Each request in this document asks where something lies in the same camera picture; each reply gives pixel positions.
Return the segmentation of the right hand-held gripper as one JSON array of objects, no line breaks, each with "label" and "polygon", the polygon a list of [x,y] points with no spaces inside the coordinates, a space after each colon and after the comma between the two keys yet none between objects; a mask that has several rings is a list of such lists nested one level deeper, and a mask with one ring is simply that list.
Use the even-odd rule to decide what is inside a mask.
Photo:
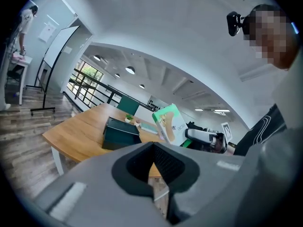
[{"label": "right hand-held gripper", "polygon": [[231,146],[232,139],[231,129],[228,122],[221,123],[220,130],[212,130],[203,128],[203,131],[197,129],[186,129],[185,137],[194,141],[202,142],[201,151],[218,153],[218,154],[233,154],[234,147]]}]

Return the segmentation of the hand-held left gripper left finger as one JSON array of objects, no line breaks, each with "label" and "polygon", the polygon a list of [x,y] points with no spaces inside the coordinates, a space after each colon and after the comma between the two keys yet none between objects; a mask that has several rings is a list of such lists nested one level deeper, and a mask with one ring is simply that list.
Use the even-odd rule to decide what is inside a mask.
[{"label": "hand-held left gripper left finger", "polygon": [[141,146],[82,161],[43,189],[35,204],[68,227],[166,226],[152,197],[129,195],[112,177],[115,161]]}]

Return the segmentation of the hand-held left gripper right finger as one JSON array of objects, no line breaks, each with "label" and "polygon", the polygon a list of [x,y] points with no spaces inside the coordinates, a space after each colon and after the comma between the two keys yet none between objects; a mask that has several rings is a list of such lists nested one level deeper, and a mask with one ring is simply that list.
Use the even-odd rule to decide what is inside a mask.
[{"label": "hand-held left gripper right finger", "polygon": [[155,143],[155,164],[169,187],[157,227],[251,227],[258,222],[259,146],[229,156]]}]

